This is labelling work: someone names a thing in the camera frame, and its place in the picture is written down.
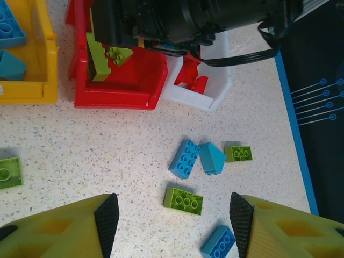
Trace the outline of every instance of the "green lego brick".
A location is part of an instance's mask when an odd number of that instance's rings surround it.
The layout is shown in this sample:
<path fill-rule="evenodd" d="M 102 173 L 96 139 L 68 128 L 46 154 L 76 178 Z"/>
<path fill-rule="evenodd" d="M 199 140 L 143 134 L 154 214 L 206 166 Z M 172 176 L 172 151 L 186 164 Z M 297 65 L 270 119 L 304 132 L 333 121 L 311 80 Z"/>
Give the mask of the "green lego brick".
<path fill-rule="evenodd" d="M 166 191 L 163 206 L 165 208 L 201 215 L 203 196 L 170 187 Z"/>
<path fill-rule="evenodd" d="M 225 154 L 227 155 L 226 162 L 253 160 L 249 146 L 225 147 Z"/>
<path fill-rule="evenodd" d="M 111 73 L 103 45 L 95 41 L 93 33 L 86 33 L 89 56 L 89 74 L 94 82 L 103 82 Z"/>
<path fill-rule="evenodd" d="M 0 189 L 17 187 L 22 184 L 23 178 L 20 159 L 13 157 L 11 159 L 0 160 Z"/>
<path fill-rule="evenodd" d="M 110 47 L 106 54 L 113 60 L 116 66 L 121 66 L 128 61 L 134 52 L 129 48 Z"/>

